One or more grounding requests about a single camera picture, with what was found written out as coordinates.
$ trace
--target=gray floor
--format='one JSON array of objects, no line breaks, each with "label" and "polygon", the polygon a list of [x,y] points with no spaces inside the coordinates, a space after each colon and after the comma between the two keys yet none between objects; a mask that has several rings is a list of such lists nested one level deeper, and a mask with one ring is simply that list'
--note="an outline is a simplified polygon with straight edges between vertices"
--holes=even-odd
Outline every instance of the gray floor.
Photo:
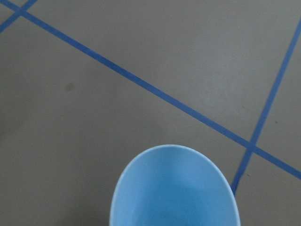
[{"label": "gray floor", "polygon": [[[26,1],[11,1],[22,6]],[[246,140],[297,26],[300,1],[39,0],[29,10]],[[0,23],[13,11],[0,4]],[[301,170],[301,40],[258,146]],[[245,148],[23,17],[0,35],[0,225],[108,225],[124,167],[180,144],[231,184]],[[301,225],[301,181],[253,154],[243,226]]]}]

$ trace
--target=blue tape line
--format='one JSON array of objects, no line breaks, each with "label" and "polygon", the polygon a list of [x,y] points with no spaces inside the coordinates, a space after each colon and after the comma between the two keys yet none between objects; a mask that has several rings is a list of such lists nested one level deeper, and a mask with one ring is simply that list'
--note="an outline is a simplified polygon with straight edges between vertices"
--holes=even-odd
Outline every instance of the blue tape line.
[{"label": "blue tape line", "polygon": [[[237,189],[237,186],[239,184],[239,181],[241,179],[241,177],[243,176],[247,166],[248,166],[248,163],[251,159],[251,156],[252,156],[252,152],[254,152],[254,150],[258,150],[258,149],[254,149],[253,146],[255,146],[257,144],[257,141],[258,141],[258,138],[262,132],[262,129],[263,129],[263,126],[265,124],[265,121],[268,117],[268,114],[272,108],[272,105],[273,105],[273,102],[275,100],[275,97],[276,97],[276,94],[277,94],[277,91],[279,90],[279,87],[280,87],[280,84],[282,82],[282,79],[284,77],[284,74],[286,72],[286,69],[288,67],[288,64],[290,62],[290,59],[292,58],[292,55],[293,55],[293,51],[296,47],[296,44],[297,44],[297,41],[298,41],[298,38],[300,36],[300,33],[301,33],[301,18],[299,19],[299,22],[298,22],[298,25],[296,27],[296,30],[295,30],[295,33],[293,35],[293,38],[291,40],[291,43],[287,49],[287,52],[285,54],[285,57],[283,59],[283,62],[280,66],[280,69],[278,71],[278,74],[277,74],[277,77],[274,81],[274,84],[273,84],[273,87],[269,93],[269,97],[265,103],[265,106],[263,108],[263,111],[260,115],[260,118],[257,122],[257,125],[255,127],[255,130],[253,132],[253,135],[252,135],[252,138],[251,138],[251,146],[246,150],[245,152],[245,155],[240,163],[240,166],[238,168],[238,171],[234,177],[234,180],[232,182],[232,185],[231,185],[231,188],[232,188],[232,191],[233,193],[235,194],[236,193],[236,189]],[[266,154],[265,155],[262,155],[262,156],[265,156],[267,158],[265,158],[266,160],[268,161],[271,161],[271,158],[269,158]]]},{"label": "blue tape line", "polygon": [[[8,8],[10,8],[14,11],[17,11],[19,9],[18,6],[16,6],[15,4],[13,4],[7,0],[0,0],[0,3],[3,3],[5,6],[7,6]],[[217,124],[216,122],[212,121],[211,119],[203,116],[202,114],[198,113],[197,111],[193,110],[192,108],[186,106],[182,102],[174,99],[173,97],[169,96],[168,94],[164,93],[163,91],[159,90],[158,88],[150,85],[149,83],[145,82],[144,80],[140,79],[139,77],[126,71],[125,69],[121,68],[120,66],[116,65],[115,63],[111,62],[110,60],[106,59],[105,57],[103,57],[103,56],[97,54],[96,52],[92,51],[91,49],[85,47],[81,43],[79,43],[79,42],[75,41],[74,39],[70,38],[69,36],[63,34],[59,30],[48,25],[47,23],[39,20],[38,18],[29,14],[28,12],[22,12],[22,16],[24,16],[26,19],[30,20],[31,22],[35,23],[37,26],[50,32],[54,36],[60,38],[61,40],[67,42],[68,44],[70,44],[73,47],[77,48],[78,50],[82,51],[83,53],[89,55],[90,57],[97,60],[98,62],[104,64],[105,66],[111,68],[112,70],[116,71],[117,73],[123,75],[124,77],[128,78],[129,80],[133,81],[134,83],[138,84],[139,86],[145,88],[146,90],[153,93],[154,95],[169,102],[171,105],[186,112],[190,116],[203,122],[204,124],[208,125],[209,127],[213,128],[214,130],[222,133],[223,135],[225,135],[226,137],[230,138],[231,140],[237,142],[238,144],[246,147],[247,150],[249,150],[250,148],[254,148],[254,145],[251,145],[248,141],[244,140],[243,138],[239,137],[238,135],[234,134],[233,132],[229,131],[228,129],[224,128],[223,126]],[[286,163],[280,161],[279,159],[275,158],[274,156],[268,154],[264,150],[255,147],[254,152],[256,154],[258,154],[259,156],[261,156],[262,158],[264,158],[264,159],[268,160],[269,162],[282,168],[283,170],[291,173],[293,176],[296,176],[297,178],[301,178],[300,177],[301,172],[299,172],[298,170],[294,169],[293,167],[287,165]]]},{"label": "blue tape line", "polygon": [[266,151],[262,150],[261,148],[255,147],[254,153],[259,155],[260,157],[268,160],[269,162],[273,163],[274,165],[278,166],[279,168],[283,169],[284,171],[292,174],[293,176],[301,179],[301,172],[296,170],[295,168],[291,167],[290,165],[286,164],[285,162],[281,161],[280,159],[274,157],[273,155],[267,153]]},{"label": "blue tape line", "polygon": [[214,130],[220,132],[221,134],[225,135],[226,137],[230,138],[231,140],[239,143],[244,147],[248,147],[249,142],[245,139],[241,138],[240,136],[236,135],[235,133],[231,132],[230,130],[224,128],[223,126],[219,125],[218,123],[212,121],[211,119],[205,117],[201,113],[195,111],[194,109],[188,107],[184,103],[178,101],[177,99],[173,98],[172,96],[168,95],[167,93],[159,90],[158,88],[152,86],[151,84],[147,83],[146,81],[140,79],[136,75],[128,72],[124,68],[118,66],[117,64],[113,63],[112,61],[108,60],[107,58],[99,55],[98,53],[94,52],[93,50],[89,49],[88,47],[84,46],[83,44],[79,43],[78,41],[72,39],[71,37],[65,35],[64,33],[60,32],[59,30],[55,29],[54,27],[48,25],[47,23],[41,21],[40,19],[36,18],[35,16],[27,13],[22,12],[22,16],[24,16],[29,21],[33,22],[37,26],[43,28],[44,30],[48,31],[49,33],[53,34],[54,36],[58,37],[59,39],[67,42],[69,45],[75,47],[76,49],[80,50],[81,52],[87,54],[88,56],[92,57],[93,59],[97,60],[98,62],[102,63],[103,65],[111,68],[118,74],[126,77],[130,81],[136,83],[137,85],[143,87],[147,91],[151,92],[152,94],[158,96],[159,98],[167,101],[171,105],[177,107],[178,109],[182,110],[183,112],[189,114],[193,118],[201,121],[202,123],[206,124],[207,126],[213,128]]},{"label": "blue tape line", "polygon": [[248,166],[248,163],[251,159],[251,156],[252,156],[252,151],[250,150],[250,148],[247,148],[247,150],[244,154],[244,157],[243,157],[243,159],[242,159],[242,161],[241,161],[241,163],[238,167],[238,170],[235,174],[233,182],[231,184],[231,190],[232,190],[234,195],[236,194],[236,190],[237,190],[240,178],[243,176],[243,174],[246,170],[246,167]]},{"label": "blue tape line", "polygon": [[8,0],[0,0],[0,3],[15,12],[19,9],[17,5]]},{"label": "blue tape line", "polygon": [[18,10],[16,10],[16,12],[11,15],[6,21],[4,21],[1,25],[0,25],[0,33],[2,33],[5,29],[7,29],[15,20],[17,20],[19,18],[19,16],[21,15],[21,11],[26,11],[28,10],[34,3],[36,3],[37,0],[28,0],[22,7],[20,7]]}]

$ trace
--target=plastic cup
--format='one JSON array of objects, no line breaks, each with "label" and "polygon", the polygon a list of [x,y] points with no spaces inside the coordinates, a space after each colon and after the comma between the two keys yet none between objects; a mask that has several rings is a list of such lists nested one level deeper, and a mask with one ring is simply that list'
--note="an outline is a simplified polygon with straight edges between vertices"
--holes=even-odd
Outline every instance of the plastic cup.
[{"label": "plastic cup", "polygon": [[117,183],[110,226],[239,226],[231,188],[201,153],[161,145],[136,156]]}]

